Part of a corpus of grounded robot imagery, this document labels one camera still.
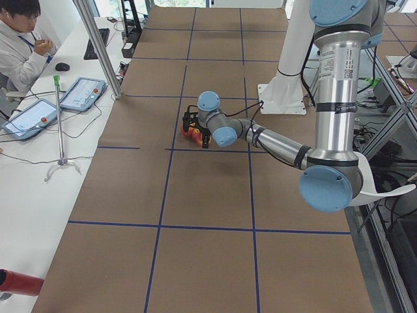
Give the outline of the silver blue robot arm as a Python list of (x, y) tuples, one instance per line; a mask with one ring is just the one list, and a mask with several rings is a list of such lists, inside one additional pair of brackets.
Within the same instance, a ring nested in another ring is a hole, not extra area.
[(234, 119), (219, 96), (201, 93), (195, 124), (203, 144), (227, 147), (243, 139), (302, 170), (299, 191), (312, 208), (333, 213), (383, 198), (365, 156), (353, 151), (360, 54), (382, 37), (384, 1), (295, 1), (276, 75), (258, 86), (263, 114), (303, 114), (302, 71), (311, 47), (319, 49), (315, 145), (309, 147), (262, 127)]

